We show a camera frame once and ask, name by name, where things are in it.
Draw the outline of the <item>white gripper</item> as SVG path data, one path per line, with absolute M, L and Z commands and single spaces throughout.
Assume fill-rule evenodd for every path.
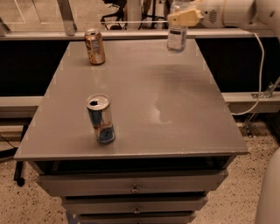
M 206 28 L 223 28 L 224 0 L 199 0 L 198 10 L 189 8 L 168 15 L 171 26 L 195 26 L 199 21 Z

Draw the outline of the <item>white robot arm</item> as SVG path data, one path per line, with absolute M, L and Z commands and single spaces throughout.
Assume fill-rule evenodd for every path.
M 174 0 L 167 15 L 171 51 L 185 49 L 186 29 L 197 24 L 207 28 L 238 27 L 256 33 L 271 29 L 280 38 L 279 0 Z M 280 149 L 268 163 L 255 214 L 255 224 L 280 224 Z

